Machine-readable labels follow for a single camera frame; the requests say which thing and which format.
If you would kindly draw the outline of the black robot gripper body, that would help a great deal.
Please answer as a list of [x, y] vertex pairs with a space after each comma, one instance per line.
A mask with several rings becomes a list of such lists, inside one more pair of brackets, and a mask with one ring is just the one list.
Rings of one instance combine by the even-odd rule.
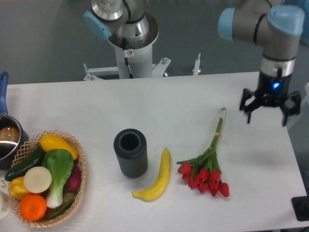
[[254, 103], [258, 107], [280, 107], [288, 99], [288, 89], [292, 75], [276, 78], [259, 73], [257, 89], [254, 92]]

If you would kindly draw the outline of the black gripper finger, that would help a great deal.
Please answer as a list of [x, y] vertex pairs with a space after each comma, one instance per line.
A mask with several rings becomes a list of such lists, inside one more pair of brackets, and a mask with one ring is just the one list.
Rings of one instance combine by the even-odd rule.
[[285, 96], [281, 104], [282, 126], [286, 126], [288, 117], [300, 113], [301, 95], [299, 91], [294, 91]]
[[239, 110], [243, 111], [247, 116], [247, 124], [250, 124], [252, 112], [259, 107], [260, 103], [256, 98], [255, 92], [244, 88], [240, 99]]

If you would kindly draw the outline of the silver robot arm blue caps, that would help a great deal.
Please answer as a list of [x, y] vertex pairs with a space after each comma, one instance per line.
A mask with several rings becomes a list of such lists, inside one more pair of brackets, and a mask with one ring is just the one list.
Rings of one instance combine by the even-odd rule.
[[[227, 40], [261, 45], [263, 56], [255, 91], [244, 89], [239, 108], [247, 116], [259, 107], [278, 107], [283, 123], [300, 112], [299, 92], [289, 93], [305, 13], [280, 0], [248, 0], [240, 8], [226, 8], [218, 33]], [[113, 46], [121, 79], [157, 76], [152, 45], [159, 33], [157, 21], [142, 0], [94, 0], [84, 13], [88, 28]]]

